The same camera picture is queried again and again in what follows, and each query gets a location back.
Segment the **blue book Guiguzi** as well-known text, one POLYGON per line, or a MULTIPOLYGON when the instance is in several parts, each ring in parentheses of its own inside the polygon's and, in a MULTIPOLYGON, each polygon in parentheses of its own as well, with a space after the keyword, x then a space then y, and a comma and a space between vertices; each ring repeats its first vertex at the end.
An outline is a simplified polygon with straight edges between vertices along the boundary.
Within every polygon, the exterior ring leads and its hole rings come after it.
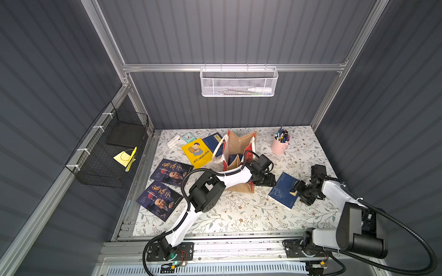
POLYGON ((276 200, 286 208, 292 209, 298 199, 298 192, 292 191, 297 181, 296 178, 283 172, 277 180, 275 187, 270 190, 270 198, 276 200))

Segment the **burlap canvas bag red panel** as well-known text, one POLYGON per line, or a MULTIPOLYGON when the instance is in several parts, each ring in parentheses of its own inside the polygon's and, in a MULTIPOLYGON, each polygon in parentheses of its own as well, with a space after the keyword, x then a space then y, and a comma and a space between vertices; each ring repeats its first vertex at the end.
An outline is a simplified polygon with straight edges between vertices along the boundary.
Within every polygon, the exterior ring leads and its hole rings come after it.
POLYGON ((244 136, 236 135, 232 129, 228 130, 227 134, 221 139, 216 146, 216 150, 223 147, 222 155, 216 158, 212 155, 212 160, 215 163, 223 164, 223 172, 221 176, 217 176, 226 186, 226 190, 240 193, 254 193, 254 186, 251 181, 246 181, 246 176, 250 179, 251 174, 241 172, 241 166, 244 162, 249 162, 254 159, 251 151, 256 149, 257 132, 251 132, 244 136))

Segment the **blue book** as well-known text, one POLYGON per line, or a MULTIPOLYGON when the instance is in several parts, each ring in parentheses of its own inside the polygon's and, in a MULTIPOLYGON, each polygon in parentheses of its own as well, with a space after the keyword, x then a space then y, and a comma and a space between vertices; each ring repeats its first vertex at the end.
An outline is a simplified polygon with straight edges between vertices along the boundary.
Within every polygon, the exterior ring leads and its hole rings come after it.
POLYGON ((220 157, 223 153, 224 142, 221 141, 222 138, 223 136, 219 132, 216 132, 214 134, 207 136, 206 138, 203 138, 203 142, 211 150, 212 153, 215 153, 216 158, 220 157), (218 148, 218 150, 215 152, 215 149, 217 148, 219 143, 221 143, 221 145, 218 148))

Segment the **yellow cartoon cover book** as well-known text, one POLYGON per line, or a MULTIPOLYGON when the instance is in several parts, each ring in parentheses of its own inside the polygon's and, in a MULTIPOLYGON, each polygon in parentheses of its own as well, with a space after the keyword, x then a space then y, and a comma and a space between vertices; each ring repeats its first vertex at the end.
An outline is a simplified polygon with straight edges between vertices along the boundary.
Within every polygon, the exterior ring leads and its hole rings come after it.
POLYGON ((212 161, 212 151, 200 138, 181 147, 194 169, 199 169, 212 161))

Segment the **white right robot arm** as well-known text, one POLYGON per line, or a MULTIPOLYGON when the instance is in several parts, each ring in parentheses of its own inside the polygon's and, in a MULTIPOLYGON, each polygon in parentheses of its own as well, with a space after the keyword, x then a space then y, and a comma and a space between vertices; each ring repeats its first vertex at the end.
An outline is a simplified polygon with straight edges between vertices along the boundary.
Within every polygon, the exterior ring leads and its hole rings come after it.
POLYGON ((350 195, 344 184, 328 176, 325 166, 313 165, 310 182, 297 181, 292 191, 308 206, 329 199, 341 212, 336 228, 306 230, 300 240, 305 255, 314 256, 323 248, 331 248, 378 259, 387 256, 387 218, 350 195))

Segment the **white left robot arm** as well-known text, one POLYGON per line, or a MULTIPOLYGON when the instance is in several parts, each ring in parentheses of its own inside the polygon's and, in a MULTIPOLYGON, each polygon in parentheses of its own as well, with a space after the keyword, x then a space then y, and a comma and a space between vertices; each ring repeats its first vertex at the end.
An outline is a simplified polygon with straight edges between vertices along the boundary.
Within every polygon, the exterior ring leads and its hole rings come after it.
POLYGON ((182 244, 186 233, 195 221, 203 214, 207 213, 217 204, 223 192, 239 184, 257 184, 259 186, 275 186, 275 175, 272 173, 273 162, 265 155, 257 155, 253 151, 246 151, 252 154, 250 161, 243 162, 239 167, 216 172, 212 169, 196 169, 190 174, 201 173, 201 176, 186 193, 184 187, 188 177, 185 177, 181 192, 186 202, 186 207, 170 230, 160 234, 157 243, 168 261, 177 255, 178 247, 182 244))

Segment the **pink pen holder cup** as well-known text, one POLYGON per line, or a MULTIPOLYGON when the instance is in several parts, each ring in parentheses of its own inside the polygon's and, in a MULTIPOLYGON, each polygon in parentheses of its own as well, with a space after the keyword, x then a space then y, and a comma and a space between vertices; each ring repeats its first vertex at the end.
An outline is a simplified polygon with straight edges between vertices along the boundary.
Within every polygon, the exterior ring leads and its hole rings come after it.
POLYGON ((289 131, 281 125, 273 135, 271 151, 276 155, 283 155, 290 146, 290 139, 289 131))

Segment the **white marker in basket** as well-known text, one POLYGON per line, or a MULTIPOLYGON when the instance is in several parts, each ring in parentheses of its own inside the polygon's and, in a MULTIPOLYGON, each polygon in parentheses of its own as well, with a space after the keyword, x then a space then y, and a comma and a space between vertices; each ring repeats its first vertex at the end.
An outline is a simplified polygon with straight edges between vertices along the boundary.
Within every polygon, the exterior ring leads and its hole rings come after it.
POLYGON ((271 87, 251 87, 247 89, 250 93, 258 94, 272 94, 273 89, 271 87))

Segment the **floral table mat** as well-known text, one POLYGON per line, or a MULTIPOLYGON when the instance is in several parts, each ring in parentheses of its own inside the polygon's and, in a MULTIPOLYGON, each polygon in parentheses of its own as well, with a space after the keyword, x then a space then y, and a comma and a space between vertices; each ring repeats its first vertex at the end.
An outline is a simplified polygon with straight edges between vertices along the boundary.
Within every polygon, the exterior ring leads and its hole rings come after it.
MULTIPOLYGON (((266 155, 275 164, 272 172, 277 180, 282 173, 287 173, 291 177, 307 182, 310 179, 310 168, 315 164, 326 166, 328 174, 336 177, 311 126, 285 126, 283 128, 287 129, 291 136, 290 145, 283 155, 275 155, 270 149, 272 136, 278 127, 235 128, 233 132, 238 136, 257 132, 255 152, 259 155, 266 155)), ((173 148, 167 146, 167 143, 176 135, 183 137, 188 132, 197 138, 205 138, 215 132, 225 135, 227 128, 162 130, 154 151, 151 173, 163 159, 189 164, 188 158, 181 149, 185 145, 184 142, 173 148)), ((188 235, 283 233, 311 227, 334 228, 338 226, 341 212, 329 199, 316 200, 311 206, 297 199, 293 207, 289 208, 271 198, 270 190, 269 187, 257 187, 252 194, 224 192, 214 209, 196 220, 188 235)), ((128 231, 130 238, 155 236, 169 230, 185 208, 185 202, 181 202, 164 222, 139 204, 136 205, 135 210, 138 211, 136 218, 132 221, 125 221, 126 226, 122 227, 122 230, 128 231)))

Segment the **white eraser block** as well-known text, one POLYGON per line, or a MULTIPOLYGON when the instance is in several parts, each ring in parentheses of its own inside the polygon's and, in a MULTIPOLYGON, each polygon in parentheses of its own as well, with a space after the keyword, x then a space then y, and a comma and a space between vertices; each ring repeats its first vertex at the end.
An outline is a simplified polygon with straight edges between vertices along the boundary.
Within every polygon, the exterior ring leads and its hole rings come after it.
POLYGON ((175 147, 181 140, 181 136, 180 135, 176 135, 173 138, 171 138, 168 143, 167 146, 168 148, 173 148, 175 147))

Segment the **dark portrait book lower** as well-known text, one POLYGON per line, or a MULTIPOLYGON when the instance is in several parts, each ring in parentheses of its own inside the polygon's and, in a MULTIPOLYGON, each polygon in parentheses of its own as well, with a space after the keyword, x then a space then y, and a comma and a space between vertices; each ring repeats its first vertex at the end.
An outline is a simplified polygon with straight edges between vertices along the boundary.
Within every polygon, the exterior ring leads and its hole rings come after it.
POLYGON ((137 203, 166 222, 183 196, 162 182, 154 181, 138 198, 137 203))

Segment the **yellow pen in basket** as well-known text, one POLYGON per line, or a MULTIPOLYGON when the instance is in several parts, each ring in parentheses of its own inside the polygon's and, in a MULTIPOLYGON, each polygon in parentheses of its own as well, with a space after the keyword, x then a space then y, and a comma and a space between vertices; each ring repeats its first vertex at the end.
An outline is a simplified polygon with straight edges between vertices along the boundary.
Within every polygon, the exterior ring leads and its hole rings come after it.
POLYGON ((125 166, 125 172, 130 171, 131 165, 135 161, 135 156, 137 154, 137 150, 138 150, 138 148, 135 147, 132 150, 131 155, 129 155, 126 151, 122 152, 121 160, 122 160, 122 164, 125 166))

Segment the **yellow sticky note pad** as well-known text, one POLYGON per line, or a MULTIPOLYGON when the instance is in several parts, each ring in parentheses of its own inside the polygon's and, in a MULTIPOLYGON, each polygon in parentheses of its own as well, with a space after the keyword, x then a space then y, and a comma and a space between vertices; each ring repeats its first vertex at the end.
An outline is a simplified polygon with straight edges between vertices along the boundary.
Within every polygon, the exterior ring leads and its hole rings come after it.
POLYGON ((135 155, 130 155, 126 151, 122 151, 115 155, 113 159, 123 167, 127 168, 133 161, 135 161, 135 155))

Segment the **black tray in basket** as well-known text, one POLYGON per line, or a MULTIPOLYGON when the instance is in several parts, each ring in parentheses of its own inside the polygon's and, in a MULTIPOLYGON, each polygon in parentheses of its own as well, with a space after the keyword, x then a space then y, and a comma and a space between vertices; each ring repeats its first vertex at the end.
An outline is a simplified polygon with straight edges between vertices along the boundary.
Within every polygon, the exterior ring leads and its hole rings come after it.
POLYGON ((146 129, 142 125, 118 122, 111 130, 106 143, 119 147, 138 147, 142 142, 146 129))

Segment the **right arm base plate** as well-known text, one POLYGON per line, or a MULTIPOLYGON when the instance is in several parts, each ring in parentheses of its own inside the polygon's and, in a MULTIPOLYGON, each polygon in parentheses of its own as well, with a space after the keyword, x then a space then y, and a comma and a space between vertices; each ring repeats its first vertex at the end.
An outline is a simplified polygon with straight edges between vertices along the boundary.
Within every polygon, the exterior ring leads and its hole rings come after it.
POLYGON ((286 239, 283 240, 282 245, 288 258, 329 257, 322 247, 307 243, 303 238, 286 239))

